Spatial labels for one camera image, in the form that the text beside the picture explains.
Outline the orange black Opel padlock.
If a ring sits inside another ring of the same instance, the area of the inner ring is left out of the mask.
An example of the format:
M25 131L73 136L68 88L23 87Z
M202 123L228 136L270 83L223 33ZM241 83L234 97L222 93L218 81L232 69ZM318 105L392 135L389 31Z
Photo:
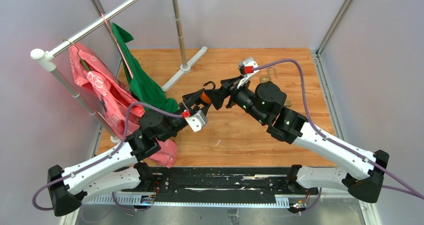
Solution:
M206 89L206 86L212 84L212 88L215 89L216 88L216 84L213 81L208 81L206 83L203 84L203 88ZM203 92L200 97L199 97L199 102L200 104L206 106L209 104L212 104L211 99L205 94L205 92Z

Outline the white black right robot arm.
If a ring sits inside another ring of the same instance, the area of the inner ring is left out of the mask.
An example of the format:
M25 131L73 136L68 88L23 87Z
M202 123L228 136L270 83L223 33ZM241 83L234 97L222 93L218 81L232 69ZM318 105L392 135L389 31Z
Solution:
M217 110L228 99L227 109L242 108L266 126L272 138L311 150L336 165L333 168L292 165L284 182L290 193L327 188L346 191L363 202L378 201L384 182L383 170L390 158L387 152L367 151L325 132L306 116L286 107L287 95L271 81L260 83L254 91L249 89L248 83L238 85L238 81L237 77L222 80L220 88L207 89L204 95Z

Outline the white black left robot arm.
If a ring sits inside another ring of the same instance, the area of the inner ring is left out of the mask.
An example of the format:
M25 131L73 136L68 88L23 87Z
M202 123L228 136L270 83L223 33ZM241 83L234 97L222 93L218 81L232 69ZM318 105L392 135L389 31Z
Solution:
M79 164L49 168L46 187L54 215L68 215L83 202L107 193L125 189L149 191L154 177L145 159L165 167L175 163L177 147L172 139L186 127L198 132L207 124L206 115L212 103L206 92L202 88L184 95L175 112L134 102L131 108L143 108L144 114L139 127L132 131L129 120L124 120L119 144Z

